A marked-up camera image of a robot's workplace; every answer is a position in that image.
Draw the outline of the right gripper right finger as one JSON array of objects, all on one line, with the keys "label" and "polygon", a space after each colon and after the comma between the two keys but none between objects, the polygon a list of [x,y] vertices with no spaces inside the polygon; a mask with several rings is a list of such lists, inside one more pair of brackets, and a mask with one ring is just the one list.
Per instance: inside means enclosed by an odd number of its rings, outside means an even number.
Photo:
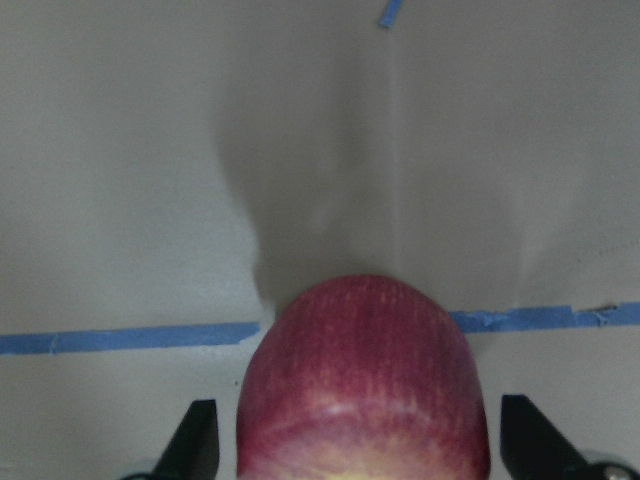
[{"label": "right gripper right finger", "polygon": [[512,479],[599,479],[588,462],[525,395],[501,399],[500,455]]}]

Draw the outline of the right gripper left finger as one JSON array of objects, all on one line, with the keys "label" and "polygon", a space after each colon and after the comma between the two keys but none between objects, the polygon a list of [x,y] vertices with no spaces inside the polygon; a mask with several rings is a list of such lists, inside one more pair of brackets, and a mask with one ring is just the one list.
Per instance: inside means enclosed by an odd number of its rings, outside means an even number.
[{"label": "right gripper left finger", "polygon": [[151,472],[153,479],[210,479],[219,469],[214,399],[193,401]]}]

